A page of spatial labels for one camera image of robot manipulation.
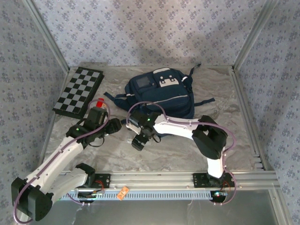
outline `patterned wallpaper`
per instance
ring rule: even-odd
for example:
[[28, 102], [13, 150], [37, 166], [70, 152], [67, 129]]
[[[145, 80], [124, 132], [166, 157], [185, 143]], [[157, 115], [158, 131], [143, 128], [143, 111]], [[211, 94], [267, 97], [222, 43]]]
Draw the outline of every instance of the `patterned wallpaper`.
[[275, 8], [239, 75], [265, 155], [300, 225], [300, 3]]
[[0, 225], [11, 182], [36, 168], [64, 73], [19, 0], [0, 1]]
[[232, 65], [265, 0], [35, 0], [69, 66]]

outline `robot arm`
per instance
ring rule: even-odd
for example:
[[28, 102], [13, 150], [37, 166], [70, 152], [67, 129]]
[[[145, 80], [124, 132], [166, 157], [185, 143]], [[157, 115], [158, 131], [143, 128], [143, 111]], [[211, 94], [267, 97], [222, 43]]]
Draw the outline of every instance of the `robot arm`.
[[187, 125], [168, 121], [163, 114], [152, 112], [146, 115], [135, 110], [129, 117], [127, 127], [137, 133], [132, 146], [141, 151], [146, 142], [154, 135], [171, 134], [189, 138], [195, 142], [200, 152], [207, 158], [208, 175], [220, 179], [224, 173], [222, 152], [226, 145], [227, 133], [219, 128], [203, 125], [193, 125], [191, 122], [216, 122], [209, 116], [201, 119], [180, 119], [169, 117], [175, 122], [185, 122]]
[[[47, 215], [53, 203], [64, 194], [79, 186], [89, 188], [92, 185], [95, 179], [95, 169], [83, 163], [77, 165], [67, 175], [59, 179], [57, 177], [68, 163], [81, 153], [89, 143], [93, 142], [96, 138], [102, 138], [118, 132], [121, 129], [120, 120], [116, 118], [111, 119], [98, 132], [72, 142], [63, 151], [61, 148], [75, 138], [99, 128], [104, 123], [106, 115], [106, 110], [93, 107], [84, 124], [80, 125], [78, 123], [72, 126], [59, 147], [39, 168], [29, 174], [26, 179], [18, 177], [13, 181], [11, 185], [12, 202], [13, 204], [17, 204], [18, 210], [32, 219], [39, 221]], [[35, 180], [25, 189], [19, 202], [15, 202], [20, 191], [33, 178]]]

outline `backpack strap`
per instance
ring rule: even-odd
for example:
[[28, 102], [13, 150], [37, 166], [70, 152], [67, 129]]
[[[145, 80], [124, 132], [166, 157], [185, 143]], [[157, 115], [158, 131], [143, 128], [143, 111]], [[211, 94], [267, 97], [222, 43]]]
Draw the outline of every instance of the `backpack strap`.
[[104, 95], [105, 95], [106, 97], [108, 97], [111, 101], [114, 101], [114, 96], [112, 96], [111, 94], [105, 92]]
[[113, 97], [110, 93], [105, 92], [104, 95], [112, 101], [114, 101], [116, 98], [126, 98], [125, 94], [118, 94], [116, 97]]
[[112, 100], [114, 104], [121, 109], [128, 111], [131, 107], [131, 104], [128, 102], [125, 94], [118, 94], [116, 97], [113, 97], [111, 94], [105, 92], [104, 95]]
[[201, 63], [199, 63], [198, 65], [194, 66], [194, 67], [191, 69], [191, 71], [189, 72], [189, 76], [192, 76], [193, 73], [194, 73], [194, 69], [195, 69], [195, 68], [198, 68], [198, 67], [200, 67], [200, 66], [201, 66]]
[[212, 97], [212, 98], [210, 98], [210, 99], [203, 100], [202, 102], [197, 102], [197, 103], [194, 104], [194, 106], [195, 106], [195, 107], [196, 107], [196, 106], [201, 106], [201, 105], [204, 105], [204, 104], [206, 104], [206, 103], [210, 103], [210, 102], [214, 102], [214, 101], [215, 101], [215, 99]]

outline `orange tag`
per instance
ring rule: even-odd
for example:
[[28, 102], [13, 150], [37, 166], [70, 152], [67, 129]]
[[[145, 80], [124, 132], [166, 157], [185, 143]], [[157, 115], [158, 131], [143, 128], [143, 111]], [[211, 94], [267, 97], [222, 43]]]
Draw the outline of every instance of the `orange tag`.
[[125, 195], [127, 195], [128, 191], [129, 189], [126, 186], [124, 186], [122, 190], [117, 194], [117, 198], [122, 200], [125, 197]]

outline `black and white chessboard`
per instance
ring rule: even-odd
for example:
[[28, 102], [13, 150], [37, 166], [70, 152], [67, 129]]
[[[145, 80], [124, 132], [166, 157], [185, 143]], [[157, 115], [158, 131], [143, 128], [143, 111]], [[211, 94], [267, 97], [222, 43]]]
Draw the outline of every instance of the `black and white chessboard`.
[[55, 104], [55, 113], [82, 119], [103, 78], [102, 71], [79, 67]]

